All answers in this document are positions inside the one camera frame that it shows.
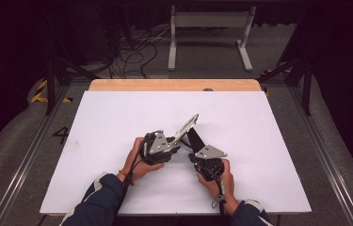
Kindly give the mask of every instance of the person's right hand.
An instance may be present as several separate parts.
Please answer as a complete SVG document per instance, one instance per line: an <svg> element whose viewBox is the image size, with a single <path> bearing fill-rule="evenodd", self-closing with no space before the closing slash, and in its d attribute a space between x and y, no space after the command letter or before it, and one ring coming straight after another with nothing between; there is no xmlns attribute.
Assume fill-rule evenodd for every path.
<svg viewBox="0 0 353 226"><path fill-rule="evenodd" d="M229 160L223 159L223 158L222 158L222 162L225 170L222 173L222 175L220 175L220 180L223 182L224 196L226 197L226 203L224 204L224 207L225 207L226 213L231 216L234 213L234 210L237 208L239 202L234 197L234 179L233 179L232 172L230 170L230 162ZM219 199L219 188L217 186L217 182L205 181L202 175L198 172L197 172L197 177L199 178L199 182L208 189L211 197L217 201Z"/></svg>

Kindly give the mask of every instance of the person's left hand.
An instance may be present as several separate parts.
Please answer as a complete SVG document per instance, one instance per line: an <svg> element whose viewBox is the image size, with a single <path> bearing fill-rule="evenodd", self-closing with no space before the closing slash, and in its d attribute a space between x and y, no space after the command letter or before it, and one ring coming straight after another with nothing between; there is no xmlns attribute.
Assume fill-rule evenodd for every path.
<svg viewBox="0 0 353 226"><path fill-rule="evenodd" d="M135 143L133 145L133 149L129 152L126 158L125 165L123 166L123 169L121 170L122 173L119 173L117 176L120 178L121 181L124 181L125 175L127 174L132 166L133 160L135 159L136 154L138 155L135 164L136 167L133 170L133 176L132 176L132 181L135 182L142 178L144 175L147 174L147 172L151 171L156 171L165 166L164 163L158 163L153 166L148 165L147 163L143 162L140 155L137 153L138 148L141 145L141 142L144 140L143 137L137 137L135 139Z"/></svg>

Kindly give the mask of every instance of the white desk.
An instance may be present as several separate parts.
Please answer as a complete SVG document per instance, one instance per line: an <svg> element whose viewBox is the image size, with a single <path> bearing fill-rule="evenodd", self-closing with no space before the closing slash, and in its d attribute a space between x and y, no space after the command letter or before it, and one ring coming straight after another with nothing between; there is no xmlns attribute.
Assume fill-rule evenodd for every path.
<svg viewBox="0 0 353 226"><path fill-rule="evenodd" d="M311 211L263 92L87 91L40 212L67 213L101 172L121 169L135 137L158 129L172 137L197 113L202 140L229 155L237 199L269 213ZM187 154L182 148L130 187L120 214L218 214Z"/></svg>

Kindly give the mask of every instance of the hand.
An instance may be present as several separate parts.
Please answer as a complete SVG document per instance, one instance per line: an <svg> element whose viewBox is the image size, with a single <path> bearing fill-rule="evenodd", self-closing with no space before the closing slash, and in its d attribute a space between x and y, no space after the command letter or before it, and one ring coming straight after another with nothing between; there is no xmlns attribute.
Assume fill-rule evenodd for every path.
<svg viewBox="0 0 353 226"><path fill-rule="evenodd" d="M224 192L225 192L224 196L226 197L226 203L224 204L224 207L225 207L226 213L231 216L234 213L235 209L237 208L239 202L234 197L234 179L230 170L230 162L229 160L222 158L222 163L225 168L222 175L220 175L220 180L223 182L223 185L224 185ZM208 188L208 191L211 197L217 201L219 199L219 188L217 186L217 182L205 181L202 175L198 172L197 172L197 177L199 178L199 182L203 186Z"/></svg>
<svg viewBox="0 0 353 226"><path fill-rule="evenodd" d="M137 153L137 151L138 151L138 148L140 147L141 142L143 140L144 140L143 137L136 138L135 143L133 145L133 149L127 155L125 165L123 166L123 169L121 170L125 174L128 173L131 166L132 166L133 160L135 159L135 156L137 154L137 159L135 162L135 164L137 164L137 165L136 165L135 169L133 170L133 176L132 176L133 182L142 178L144 175L147 174L147 172L156 171L156 170L159 170L165 166L164 163L158 163L153 166L150 166L142 161L142 159L141 159L140 155ZM120 178L120 180L122 182L124 181L125 175L123 175L122 173L119 173L117 176L118 176L118 178Z"/></svg>

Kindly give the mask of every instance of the floor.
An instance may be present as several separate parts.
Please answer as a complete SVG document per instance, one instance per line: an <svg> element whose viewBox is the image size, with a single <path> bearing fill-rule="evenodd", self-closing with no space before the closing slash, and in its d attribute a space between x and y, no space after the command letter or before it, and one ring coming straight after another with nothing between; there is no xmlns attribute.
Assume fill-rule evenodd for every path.
<svg viewBox="0 0 353 226"><path fill-rule="evenodd" d="M160 34L165 26L155 28ZM247 49L253 71L248 73L235 45L239 29L185 29L178 31L176 70L169 72L167 32L143 45L139 51L123 49L109 70L114 78L257 78L276 63L291 37L293 25L254 26ZM144 36L134 31L135 37ZM87 68L98 67L91 63ZM108 78L108 70L97 73ZM40 205L61 155L62 137L53 136L65 127L72 128L74 115L88 89L89 81L73 75L69 87L56 87L57 96L72 98L45 116L47 104L31 102L27 110L14 118L0 133L0 225L58 225L62 217L44 217ZM325 105L315 79L312 82L311 116L302 113L299 104L302 84L287 88L281 74L262 84L268 89L268 101L281 129L287 148L301 176L301 183L313 211L309 214L283 215L281 225L353 225L353 159L344 145ZM41 81L31 88L29 100ZM276 225L277 215L271 215ZM120 218L119 225L158 223L192 225L204 218Z"/></svg>

